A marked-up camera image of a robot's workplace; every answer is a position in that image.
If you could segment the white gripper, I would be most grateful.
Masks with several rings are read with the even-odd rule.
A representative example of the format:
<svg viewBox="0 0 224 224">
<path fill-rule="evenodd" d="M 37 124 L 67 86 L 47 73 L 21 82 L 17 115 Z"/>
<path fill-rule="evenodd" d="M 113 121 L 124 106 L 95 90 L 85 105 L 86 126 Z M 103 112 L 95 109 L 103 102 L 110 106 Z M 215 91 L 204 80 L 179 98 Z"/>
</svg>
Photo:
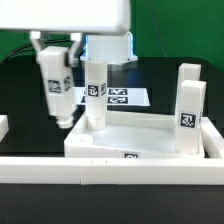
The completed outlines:
<svg viewBox="0 0 224 224">
<path fill-rule="evenodd" d="M 130 0 L 0 0 L 0 29 L 31 31 L 37 53 L 42 50 L 40 31 L 71 33 L 69 66 L 77 61 L 81 33 L 123 35 L 130 26 Z"/>
</svg>

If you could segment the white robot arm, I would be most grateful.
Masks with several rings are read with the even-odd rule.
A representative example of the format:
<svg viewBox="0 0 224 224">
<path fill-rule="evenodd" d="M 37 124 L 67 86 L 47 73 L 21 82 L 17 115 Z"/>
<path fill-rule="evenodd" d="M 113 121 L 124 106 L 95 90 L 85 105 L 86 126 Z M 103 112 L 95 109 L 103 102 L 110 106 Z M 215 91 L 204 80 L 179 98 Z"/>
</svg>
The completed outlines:
<svg viewBox="0 0 224 224">
<path fill-rule="evenodd" d="M 83 61 L 134 61 L 130 28 L 130 0 L 0 0 L 0 30 L 29 32 L 37 52 L 48 34 L 68 34 L 70 60 L 83 45 Z"/>
</svg>

